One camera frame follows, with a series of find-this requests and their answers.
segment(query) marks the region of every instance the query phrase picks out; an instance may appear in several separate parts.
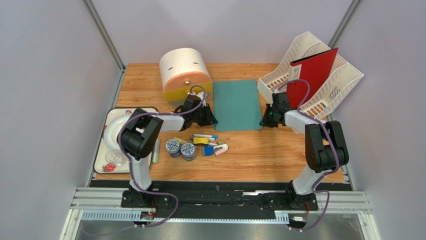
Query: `cylindrical container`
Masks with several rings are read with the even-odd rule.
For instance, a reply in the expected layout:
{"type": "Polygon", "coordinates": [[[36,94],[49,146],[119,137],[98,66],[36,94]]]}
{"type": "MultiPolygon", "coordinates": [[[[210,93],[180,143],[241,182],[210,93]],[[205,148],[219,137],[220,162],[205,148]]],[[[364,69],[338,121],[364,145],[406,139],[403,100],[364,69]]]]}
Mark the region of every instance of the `cylindrical container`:
{"type": "MultiPolygon", "coordinates": [[[[169,51],[161,58],[159,68],[165,100],[175,107],[184,103],[194,85],[202,86],[207,94],[213,90],[212,79],[203,58],[195,49],[169,51]]],[[[201,89],[195,87],[193,91],[199,93],[201,89]]]]}
{"type": "Polygon", "coordinates": [[[127,157],[122,153],[122,151],[111,150],[106,153],[105,160],[109,164],[114,164],[117,167],[120,167],[127,161],[127,157]]]}
{"type": "Polygon", "coordinates": [[[170,157],[177,158],[181,155],[181,145],[178,140],[170,139],[165,143],[165,149],[167,150],[170,157]]]}
{"type": "Polygon", "coordinates": [[[192,161],[197,156],[197,151],[195,145],[187,142],[180,147],[180,152],[182,153],[183,159],[186,161],[192,161]]]}

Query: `blue eraser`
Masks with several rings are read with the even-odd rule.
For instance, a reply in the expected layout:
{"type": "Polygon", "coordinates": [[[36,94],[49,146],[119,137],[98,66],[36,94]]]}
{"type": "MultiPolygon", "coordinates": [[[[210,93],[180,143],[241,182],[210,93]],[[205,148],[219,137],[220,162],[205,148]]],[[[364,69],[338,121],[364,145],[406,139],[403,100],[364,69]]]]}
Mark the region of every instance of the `blue eraser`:
{"type": "Polygon", "coordinates": [[[203,156],[211,156],[215,154],[215,150],[212,146],[203,146],[202,147],[202,155],[203,156]]]}

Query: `pink and yellow container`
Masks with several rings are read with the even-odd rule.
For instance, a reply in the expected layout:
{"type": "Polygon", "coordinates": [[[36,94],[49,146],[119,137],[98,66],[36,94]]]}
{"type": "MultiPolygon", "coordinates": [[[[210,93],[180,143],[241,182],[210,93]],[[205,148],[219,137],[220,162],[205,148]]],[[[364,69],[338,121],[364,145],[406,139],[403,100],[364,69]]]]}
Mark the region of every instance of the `pink and yellow container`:
{"type": "Polygon", "coordinates": [[[179,48],[166,53],[159,62],[165,100],[178,107],[194,85],[201,85],[207,94],[213,91],[212,79],[201,54],[192,48],[179,48]]]}

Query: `strawberry print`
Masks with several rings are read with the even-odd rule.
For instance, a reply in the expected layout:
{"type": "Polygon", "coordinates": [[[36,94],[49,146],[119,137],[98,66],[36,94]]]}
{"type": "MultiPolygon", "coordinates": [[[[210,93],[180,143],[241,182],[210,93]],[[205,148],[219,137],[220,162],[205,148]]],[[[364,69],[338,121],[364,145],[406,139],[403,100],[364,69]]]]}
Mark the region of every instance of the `strawberry print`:
{"type": "Polygon", "coordinates": [[[116,169],[116,166],[112,163],[108,163],[107,165],[102,166],[102,172],[104,173],[112,172],[114,169],[116,169]]]}

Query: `white wall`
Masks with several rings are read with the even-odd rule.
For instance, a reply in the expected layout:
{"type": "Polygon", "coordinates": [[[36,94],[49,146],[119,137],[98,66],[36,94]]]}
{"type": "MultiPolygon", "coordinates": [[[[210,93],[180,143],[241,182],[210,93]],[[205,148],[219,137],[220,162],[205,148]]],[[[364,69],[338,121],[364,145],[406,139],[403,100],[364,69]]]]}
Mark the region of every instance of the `white wall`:
{"type": "Polygon", "coordinates": [[[351,0],[93,0],[120,57],[158,63],[190,47],[206,63],[279,63],[310,31],[328,43],[351,0]]]}
{"type": "Polygon", "coordinates": [[[426,1],[363,1],[339,54],[365,74],[335,112],[381,238],[425,239],[426,1]]]}
{"type": "Polygon", "coordinates": [[[0,239],[58,239],[119,71],[80,0],[0,3],[0,239]]]}

